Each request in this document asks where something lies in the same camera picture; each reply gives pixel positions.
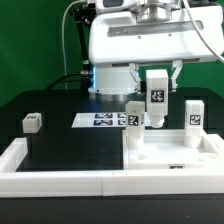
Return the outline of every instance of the black and white pattern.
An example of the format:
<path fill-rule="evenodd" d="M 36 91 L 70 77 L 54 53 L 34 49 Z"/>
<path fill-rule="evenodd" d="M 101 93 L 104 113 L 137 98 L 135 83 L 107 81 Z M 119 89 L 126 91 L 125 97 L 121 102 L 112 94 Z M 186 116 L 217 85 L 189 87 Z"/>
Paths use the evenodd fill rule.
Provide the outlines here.
<path fill-rule="evenodd" d="M 152 103 L 164 103 L 164 90 L 152 90 L 151 91 L 151 102 Z"/>
<path fill-rule="evenodd" d="M 96 119 L 108 119 L 108 118 L 113 118 L 112 113 L 97 113 L 95 114 Z"/>
<path fill-rule="evenodd" d="M 113 120 L 94 120 L 94 126 L 112 126 Z"/>
<path fill-rule="evenodd" d="M 128 115 L 128 125 L 129 126 L 138 126 L 139 125 L 138 116 Z"/>
<path fill-rule="evenodd" d="M 118 113 L 117 117 L 120 119 L 125 119 L 126 118 L 126 113 Z"/>
<path fill-rule="evenodd" d="M 201 125 L 201 115 L 190 115 L 190 125 Z"/>

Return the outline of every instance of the white foam base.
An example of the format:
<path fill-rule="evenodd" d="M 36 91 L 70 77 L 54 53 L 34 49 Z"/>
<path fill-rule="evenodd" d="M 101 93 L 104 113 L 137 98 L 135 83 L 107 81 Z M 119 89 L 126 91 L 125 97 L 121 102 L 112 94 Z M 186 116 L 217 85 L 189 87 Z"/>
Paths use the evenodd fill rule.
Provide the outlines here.
<path fill-rule="evenodd" d="M 215 164 L 214 166 L 205 166 L 206 162 L 203 161 L 204 165 L 202 167 L 185 167 L 185 169 L 169 169 L 167 167 L 158 169 L 158 167 L 154 167 L 149 169 L 140 168 L 139 170 L 127 170 L 126 168 L 126 170 L 120 171 L 18 173 L 15 170 L 27 153 L 27 143 L 25 139 L 16 139 L 15 142 L 18 143 L 19 141 L 19 144 L 13 143 L 10 145 L 0 157 L 0 167 L 2 167 L 0 169 L 0 197 L 224 193 L 224 141 L 218 135 L 207 135 L 205 138 L 204 149 L 209 149 L 209 153 L 219 154 L 220 160 L 212 162 Z M 165 160 L 158 163 L 160 159 L 160 157 L 157 157 L 157 160 L 155 160 L 157 165 L 169 164 Z M 183 159 L 182 162 L 185 163 L 187 160 L 191 161 L 190 158 Z"/>

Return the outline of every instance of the white plastic part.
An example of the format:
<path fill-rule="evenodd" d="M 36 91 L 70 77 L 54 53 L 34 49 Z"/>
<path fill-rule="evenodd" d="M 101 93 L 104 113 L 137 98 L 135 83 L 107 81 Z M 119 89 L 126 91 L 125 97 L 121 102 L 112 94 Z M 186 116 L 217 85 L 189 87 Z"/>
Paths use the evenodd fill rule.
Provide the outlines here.
<path fill-rule="evenodd" d="M 27 140 L 16 138 L 0 157 L 0 173 L 15 172 L 27 152 Z"/>
<path fill-rule="evenodd" d="M 147 70 L 147 113 L 150 124 L 160 128 L 168 113 L 168 74 L 165 69 Z"/>
<path fill-rule="evenodd" d="M 166 132 L 162 134 L 161 131 L 150 131 L 148 136 L 155 133 L 151 137 L 152 140 L 158 142 L 170 141 L 170 135 L 166 135 Z M 184 130 L 180 132 L 182 138 L 184 138 Z M 176 139 L 178 135 L 180 135 L 178 131 L 174 131 L 172 139 Z M 216 146 L 214 140 L 218 140 L 219 147 Z M 203 138 L 205 149 L 210 153 L 219 155 L 221 160 L 212 163 L 199 161 L 205 166 L 185 166 L 185 169 L 155 168 L 149 170 L 17 173 L 14 172 L 15 168 L 7 169 L 6 172 L 8 173 L 0 172 L 0 197 L 224 193 L 223 144 L 224 141 L 220 137 L 212 135 L 210 138 L 207 135 Z M 25 149 L 26 143 L 23 142 L 22 145 L 22 148 Z M 10 148 L 11 146 L 6 149 L 5 155 L 10 152 Z M 20 152 L 20 147 L 15 148 L 15 153 L 18 152 Z M 18 163 L 22 162 L 22 158 L 23 156 L 18 159 Z"/>
<path fill-rule="evenodd" d="M 133 6 L 136 6 L 138 2 L 139 0 L 124 0 L 123 4 L 119 7 L 105 7 L 103 4 L 103 0 L 96 0 L 96 11 L 98 14 L 119 12 L 130 9 Z"/>
<path fill-rule="evenodd" d="M 37 133 L 42 126 L 40 113 L 29 113 L 23 119 L 23 133 Z"/>
<path fill-rule="evenodd" d="M 172 80 L 172 88 L 173 88 L 173 91 L 176 91 L 176 88 L 177 88 L 177 78 L 183 68 L 183 62 L 182 60 L 176 60 L 176 61 L 173 61 L 173 64 L 172 64 L 172 67 L 173 67 L 173 75 L 171 77 L 171 80 Z"/>
<path fill-rule="evenodd" d="M 137 83 L 128 66 L 100 66 L 94 71 L 94 84 L 90 93 L 131 94 L 137 92 Z"/>
<path fill-rule="evenodd" d="M 126 133 L 129 148 L 143 146 L 145 131 L 145 102 L 129 101 L 126 104 Z"/>
<path fill-rule="evenodd" d="M 184 145 L 185 130 L 146 130 L 140 150 L 128 147 L 126 131 L 123 132 L 124 167 L 127 170 L 193 169 L 224 166 L 224 147 L 204 131 L 200 148 Z"/>
<path fill-rule="evenodd" d="M 204 103 L 201 100 L 186 101 L 185 140 L 189 148 L 199 148 L 203 134 Z"/>
<path fill-rule="evenodd" d="M 191 11 L 194 19 L 201 22 L 201 33 L 209 45 L 222 54 L 222 8 L 196 7 Z M 91 26 L 89 54 L 95 66 L 167 63 L 182 59 L 184 63 L 217 60 L 198 37 L 185 9 L 173 11 L 172 20 L 166 23 L 138 24 L 129 11 L 99 15 Z"/>

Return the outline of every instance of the white platform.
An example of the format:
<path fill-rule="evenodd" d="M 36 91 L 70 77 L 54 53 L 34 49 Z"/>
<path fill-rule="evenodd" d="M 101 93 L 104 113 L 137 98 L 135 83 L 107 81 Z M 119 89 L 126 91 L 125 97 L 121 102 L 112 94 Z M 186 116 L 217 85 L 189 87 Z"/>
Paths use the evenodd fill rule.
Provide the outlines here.
<path fill-rule="evenodd" d="M 218 135 L 207 135 L 203 131 L 201 147 L 194 149 L 184 146 L 184 130 L 148 130 L 141 149 L 128 149 L 124 131 L 124 167 L 145 170 L 223 166 L 224 144 L 218 145 L 218 139 L 223 141 Z"/>
<path fill-rule="evenodd" d="M 160 131 L 153 132 L 155 132 L 154 137 L 149 137 L 149 139 L 152 138 L 154 141 L 162 139 L 159 137 Z M 157 142 L 158 145 L 162 146 L 171 140 L 172 144 L 180 143 L 178 138 L 181 138 L 183 131 L 177 131 L 178 137 L 175 137 L 175 133 L 171 137 L 170 131 L 165 132 L 169 137 L 163 143 Z M 167 153 L 164 158 L 156 157 L 155 152 L 160 149 L 154 149 L 154 162 L 156 162 L 154 167 L 149 165 L 149 169 L 142 169 L 141 164 L 139 170 L 127 170 L 126 168 L 120 171 L 15 172 L 27 153 L 26 139 L 16 139 L 0 157 L 0 197 L 224 193 L 224 141 L 218 135 L 207 135 L 204 138 L 203 147 L 194 152 L 193 159 L 198 158 L 199 153 L 207 150 L 209 153 L 217 154 L 219 160 L 212 160 L 212 163 L 201 161 L 202 166 L 192 167 L 192 164 L 200 164 L 200 161 L 194 160 L 193 162 L 190 157 L 181 156 L 179 157 L 181 161 L 178 159 L 175 160 L 178 163 L 173 163 L 173 155 L 177 149 L 170 147 L 171 153 Z M 127 150 L 124 151 L 124 155 L 127 160 Z M 185 167 L 184 169 L 169 169 L 166 164 L 171 164 L 171 162 L 174 165 L 185 164 Z"/>

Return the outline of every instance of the black cable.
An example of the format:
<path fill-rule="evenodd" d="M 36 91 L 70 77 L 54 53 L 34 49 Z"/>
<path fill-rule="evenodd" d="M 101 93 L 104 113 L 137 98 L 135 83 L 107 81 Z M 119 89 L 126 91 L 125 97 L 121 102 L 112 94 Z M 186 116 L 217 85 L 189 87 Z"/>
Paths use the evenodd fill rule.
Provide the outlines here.
<path fill-rule="evenodd" d="M 51 90 L 55 85 L 57 85 L 60 81 L 63 81 L 65 79 L 68 79 L 70 77 L 74 77 L 74 76 L 81 76 L 80 73 L 74 73 L 74 74 L 68 74 L 68 75 L 64 75 L 60 78 L 58 78 L 57 80 L 55 80 L 53 83 L 51 83 L 49 86 L 47 86 L 47 88 L 45 90 Z"/>

